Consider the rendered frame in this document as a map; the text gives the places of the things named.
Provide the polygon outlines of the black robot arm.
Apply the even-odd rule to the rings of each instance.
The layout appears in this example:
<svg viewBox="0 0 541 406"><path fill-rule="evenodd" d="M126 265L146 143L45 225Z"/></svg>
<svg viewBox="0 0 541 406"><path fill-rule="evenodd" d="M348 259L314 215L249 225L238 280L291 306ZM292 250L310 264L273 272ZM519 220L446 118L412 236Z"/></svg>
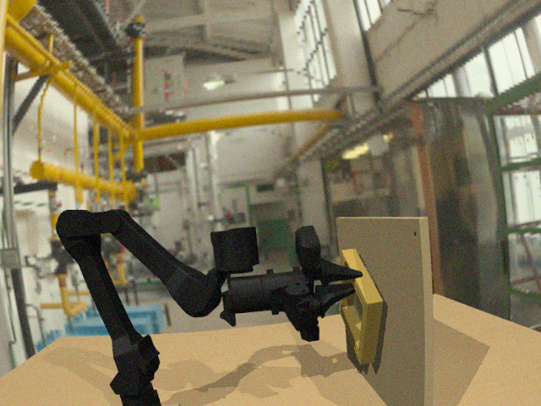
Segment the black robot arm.
<svg viewBox="0 0 541 406"><path fill-rule="evenodd" d="M260 275L230 277L252 272L259 264L256 228L211 232L216 268L205 275L179 261L153 239L123 209L92 213L62 211L56 223L65 250L77 261L87 288L112 339L118 373L110 383L123 406L161 406L150 381L159 368L160 352L150 335L142 337L132 325L101 257L101 233L112 234L141 263L160 278L178 306L192 317L205 317L220 303L220 318L236 326L235 314L264 311ZM221 292L227 279L228 290ZM309 293L307 278L280 284L283 308L297 332L318 326L319 301Z"/></svg>

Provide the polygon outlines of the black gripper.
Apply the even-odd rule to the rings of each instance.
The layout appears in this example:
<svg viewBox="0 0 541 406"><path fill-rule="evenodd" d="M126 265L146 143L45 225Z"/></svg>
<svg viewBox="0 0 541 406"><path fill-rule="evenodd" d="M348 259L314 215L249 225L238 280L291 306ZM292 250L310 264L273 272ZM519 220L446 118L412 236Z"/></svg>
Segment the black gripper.
<svg viewBox="0 0 541 406"><path fill-rule="evenodd" d="M320 257L320 240L314 230L314 226L301 227L295 232L296 252L299 266L293 268L293 272L275 273L273 269L266 270L266 274L260 274L264 310L271 310L272 315L279 315L279 308L283 308L284 294L279 294L280 284L291 280L307 278L310 294L319 301L320 311L318 316L322 318L326 311L336 302L356 292L351 283L330 284L341 280L355 279L363 276L361 271L353 270L346 266L339 266ZM320 280L322 285L315 285L314 280ZM330 285L329 285L330 284ZM301 339L308 342L320 340L320 329L313 326L300 331Z"/></svg>

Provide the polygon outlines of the olive-yellow rectangular frame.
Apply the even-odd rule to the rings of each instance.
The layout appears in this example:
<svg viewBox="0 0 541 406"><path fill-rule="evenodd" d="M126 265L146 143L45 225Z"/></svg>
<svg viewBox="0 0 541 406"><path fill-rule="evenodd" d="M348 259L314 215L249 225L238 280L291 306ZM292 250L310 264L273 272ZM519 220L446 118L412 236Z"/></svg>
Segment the olive-yellow rectangular frame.
<svg viewBox="0 0 541 406"><path fill-rule="evenodd" d="M340 300L339 311L359 364L374 363L383 299L356 249L342 250L341 266L363 273L359 278L341 280L341 284L351 283L356 292Z"/></svg>

